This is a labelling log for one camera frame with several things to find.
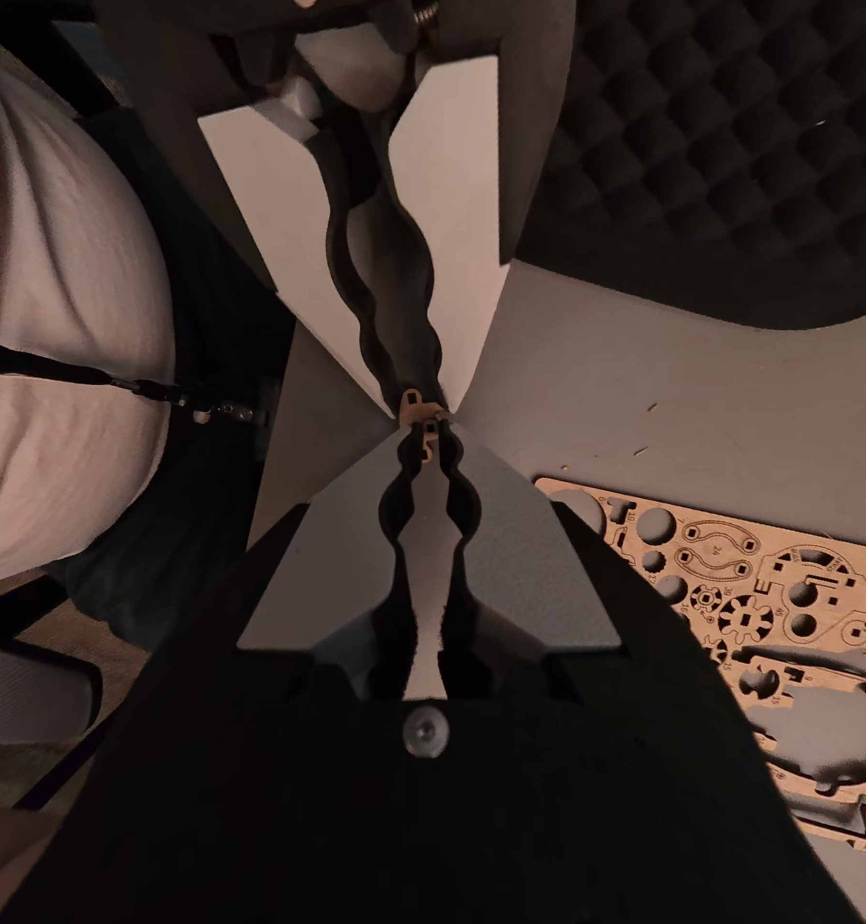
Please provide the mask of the grey chair with black frame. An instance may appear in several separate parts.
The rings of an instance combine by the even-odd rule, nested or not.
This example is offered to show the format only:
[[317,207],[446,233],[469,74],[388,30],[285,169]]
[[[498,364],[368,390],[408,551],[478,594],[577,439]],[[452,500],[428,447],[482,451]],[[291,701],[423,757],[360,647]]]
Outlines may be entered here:
[[0,745],[74,740],[72,749],[15,803],[43,810],[94,757],[114,722],[102,722],[103,680],[94,665],[20,640],[22,633],[69,599],[50,576],[0,595]]

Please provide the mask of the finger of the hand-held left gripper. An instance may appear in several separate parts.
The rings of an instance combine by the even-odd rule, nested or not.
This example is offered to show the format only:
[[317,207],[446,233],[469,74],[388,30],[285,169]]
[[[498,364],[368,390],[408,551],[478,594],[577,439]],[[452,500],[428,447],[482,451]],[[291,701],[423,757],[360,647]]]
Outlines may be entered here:
[[401,382],[464,399],[507,281],[499,248],[498,58],[432,66],[388,141],[375,240],[385,346]]
[[350,254],[348,170],[332,131],[281,101],[201,116],[199,128],[278,297],[395,418],[397,376]]

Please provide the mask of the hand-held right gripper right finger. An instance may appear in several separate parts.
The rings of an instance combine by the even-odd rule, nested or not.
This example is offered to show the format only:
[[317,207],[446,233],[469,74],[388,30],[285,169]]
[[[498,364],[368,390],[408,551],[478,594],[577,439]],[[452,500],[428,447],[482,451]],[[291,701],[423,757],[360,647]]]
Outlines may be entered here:
[[460,533],[441,623],[450,699],[488,699],[547,660],[622,642],[552,503],[457,424],[443,424],[447,514]]

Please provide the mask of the black egg-crate foam mat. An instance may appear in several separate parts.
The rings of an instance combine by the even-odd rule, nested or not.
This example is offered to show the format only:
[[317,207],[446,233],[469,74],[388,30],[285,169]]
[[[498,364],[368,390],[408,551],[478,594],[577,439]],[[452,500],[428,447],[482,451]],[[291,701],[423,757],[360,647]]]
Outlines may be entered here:
[[516,258],[737,324],[866,316],[866,1],[579,2]]

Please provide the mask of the laser-cut plywood parts sheet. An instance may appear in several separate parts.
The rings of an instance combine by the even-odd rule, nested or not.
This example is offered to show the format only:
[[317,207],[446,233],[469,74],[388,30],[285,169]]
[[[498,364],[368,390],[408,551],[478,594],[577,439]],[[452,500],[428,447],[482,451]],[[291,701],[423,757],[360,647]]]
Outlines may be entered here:
[[866,856],[866,546],[547,477],[688,623],[798,826]]

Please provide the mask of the person's white shirt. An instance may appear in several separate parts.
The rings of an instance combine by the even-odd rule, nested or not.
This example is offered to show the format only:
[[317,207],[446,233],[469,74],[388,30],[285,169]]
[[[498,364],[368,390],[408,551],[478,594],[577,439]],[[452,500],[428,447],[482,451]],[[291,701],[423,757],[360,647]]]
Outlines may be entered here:
[[[168,274],[131,185],[0,61],[0,346],[123,379],[175,370]],[[0,579],[83,551],[141,495],[170,411],[0,375]]]

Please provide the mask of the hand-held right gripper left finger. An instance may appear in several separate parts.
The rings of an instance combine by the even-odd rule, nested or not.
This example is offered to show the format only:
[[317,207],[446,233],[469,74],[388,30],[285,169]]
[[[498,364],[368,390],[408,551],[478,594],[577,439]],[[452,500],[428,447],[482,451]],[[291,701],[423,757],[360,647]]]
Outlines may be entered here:
[[423,428],[400,428],[317,493],[238,640],[339,667],[362,699],[400,699],[417,626],[401,534]]

